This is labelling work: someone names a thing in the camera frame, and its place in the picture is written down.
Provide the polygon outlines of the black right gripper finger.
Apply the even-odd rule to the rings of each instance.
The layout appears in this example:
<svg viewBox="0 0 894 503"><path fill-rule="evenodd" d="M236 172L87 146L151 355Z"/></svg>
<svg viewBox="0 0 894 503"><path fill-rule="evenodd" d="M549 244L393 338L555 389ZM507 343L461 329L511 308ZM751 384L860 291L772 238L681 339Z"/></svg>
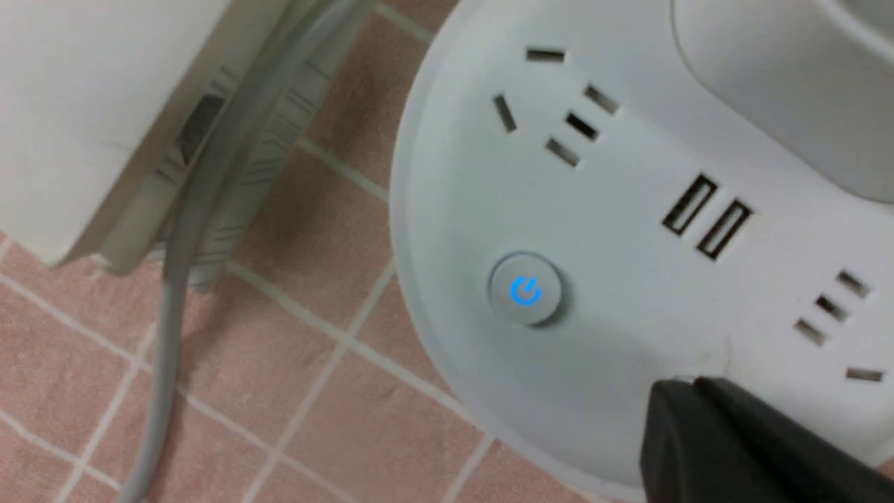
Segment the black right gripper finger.
<svg viewBox="0 0 894 503"><path fill-rule="evenodd" d="M652 384L640 474L648 502L891 502L891 478L731 380Z"/></svg>

